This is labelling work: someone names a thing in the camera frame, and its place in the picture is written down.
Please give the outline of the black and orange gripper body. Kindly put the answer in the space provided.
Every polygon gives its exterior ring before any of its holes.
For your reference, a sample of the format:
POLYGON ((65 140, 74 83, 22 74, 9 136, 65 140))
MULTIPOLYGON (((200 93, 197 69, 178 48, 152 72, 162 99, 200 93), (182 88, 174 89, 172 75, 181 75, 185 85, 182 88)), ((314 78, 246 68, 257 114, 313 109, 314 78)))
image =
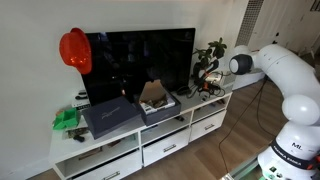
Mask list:
POLYGON ((220 72, 204 72, 197 81, 198 92, 215 92, 220 90, 219 82, 222 79, 220 72))

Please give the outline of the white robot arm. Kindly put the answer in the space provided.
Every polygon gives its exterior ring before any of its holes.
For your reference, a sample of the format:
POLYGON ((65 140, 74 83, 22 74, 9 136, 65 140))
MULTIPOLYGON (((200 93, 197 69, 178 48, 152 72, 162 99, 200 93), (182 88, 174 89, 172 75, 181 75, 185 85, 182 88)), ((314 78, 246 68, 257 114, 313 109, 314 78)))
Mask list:
POLYGON ((265 180, 319 180, 320 83, 315 69, 292 51, 270 44, 252 52, 240 45, 200 70, 205 77, 227 61, 229 71, 243 75, 260 69, 283 95, 287 123, 258 156, 265 180))

